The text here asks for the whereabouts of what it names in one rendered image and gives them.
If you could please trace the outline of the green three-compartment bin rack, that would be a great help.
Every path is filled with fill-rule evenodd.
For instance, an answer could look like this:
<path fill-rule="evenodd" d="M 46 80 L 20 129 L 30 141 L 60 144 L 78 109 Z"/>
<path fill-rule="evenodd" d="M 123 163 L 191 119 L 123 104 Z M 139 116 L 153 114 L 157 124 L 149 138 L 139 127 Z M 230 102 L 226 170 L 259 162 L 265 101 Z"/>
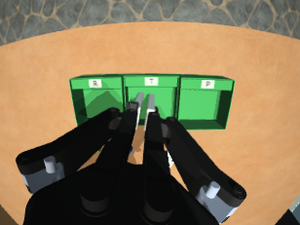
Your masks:
<path fill-rule="evenodd" d="M 77 126 L 111 107 L 125 112 L 141 92 L 139 126 L 145 125 L 149 94 L 154 94 L 161 117 L 176 118 L 187 131 L 226 130 L 236 82 L 217 75 L 168 73 L 89 74 L 68 80 Z"/>

